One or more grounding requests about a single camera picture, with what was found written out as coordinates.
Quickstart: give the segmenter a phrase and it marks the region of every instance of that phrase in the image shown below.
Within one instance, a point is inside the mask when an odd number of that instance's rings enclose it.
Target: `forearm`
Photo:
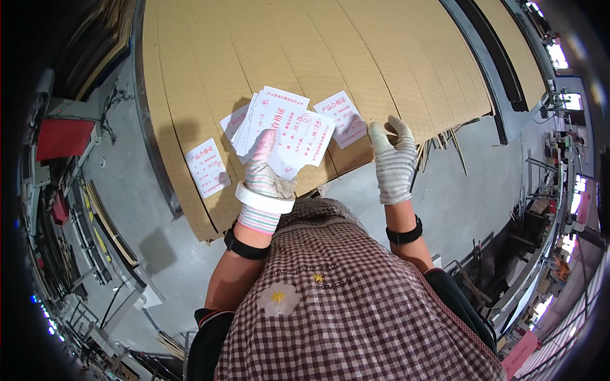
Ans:
[[[406,233],[412,231],[417,226],[411,200],[399,202],[395,205],[385,205],[385,209],[386,224],[391,231]],[[423,237],[400,246],[390,243],[390,250],[403,260],[413,263],[421,272],[434,268],[430,251],[428,251]]]
[[[240,223],[233,228],[240,242],[263,249],[271,243],[271,236],[256,232]],[[225,251],[216,265],[207,288],[205,308],[235,311],[259,278],[265,260],[252,260]]]

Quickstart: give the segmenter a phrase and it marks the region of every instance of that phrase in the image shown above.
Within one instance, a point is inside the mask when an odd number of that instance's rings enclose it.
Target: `white work glove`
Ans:
[[[279,177],[267,165],[267,159],[269,159],[269,155],[271,155],[275,145],[275,138],[276,132],[272,129],[264,130],[261,133],[256,152],[246,169],[244,185],[247,189],[265,196],[291,199],[295,192],[296,180],[285,180]],[[273,235],[278,226],[280,216],[279,214],[263,212],[262,210],[244,205],[237,221],[260,233]]]
[[[417,148],[411,129],[396,116],[390,115],[388,122],[398,134],[396,146],[387,139],[384,125],[372,122],[368,136],[375,150],[375,170],[379,182],[379,200],[384,205],[394,205],[411,198],[409,189],[417,158]]]

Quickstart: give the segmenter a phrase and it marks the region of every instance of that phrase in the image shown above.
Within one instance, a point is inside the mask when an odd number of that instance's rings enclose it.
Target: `corrugated cardboard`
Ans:
[[[145,85],[157,143],[199,240],[230,227],[244,167],[219,121],[264,85],[311,99],[345,90],[367,123],[401,117],[421,143],[490,113],[468,46],[436,1],[147,0]],[[214,138],[232,186],[201,199],[184,154]],[[301,195],[373,160],[368,137],[334,140]]]
[[[475,0],[475,3],[504,46],[517,73],[528,109],[532,110],[547,89],[525,37],[502,0]]]

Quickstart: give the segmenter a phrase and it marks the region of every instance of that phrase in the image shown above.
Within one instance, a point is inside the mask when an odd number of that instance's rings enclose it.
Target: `black wrist strap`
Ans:
[[[258,247],[252,247],[239,241],[233,234],[233,228],[227,230],[227,234],[224,236],[224,243],[227,246],[228,251],[232,251],[241,257],[254,260],[267,258],[271,248],[269,245],[264,249],[259,249]]]
[[[402,244],[411,243],[417,238],[420,238],[423,232],[422,221],[417,215],[415,215],[415,220],[417,221],[417,225],[415,229],[410,232],[396,233],[386,228],[387,239],[390,240],[391,243],[400,246]]]

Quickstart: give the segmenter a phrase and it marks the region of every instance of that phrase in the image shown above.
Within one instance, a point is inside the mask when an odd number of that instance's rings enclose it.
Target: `black sleeve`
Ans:
[[[213,380],[224,340],[235,313],[201,308],[195,311],[199,332],[190,346],[187,360],[187,380]]]
[[[475,309],[470,305],[468,299],[466,299],[453,278],[441,269],[432,269],[426,272],[424,277],[428,283],[430,283],[430,286],[432,286],[432,289],[436,295],[439,296],[440,300],[443,301],[458,318],[466,323],[466,325],[481,338],[483,343],[485,343],[494,354],[498,355],[498,349],[487,326]]]

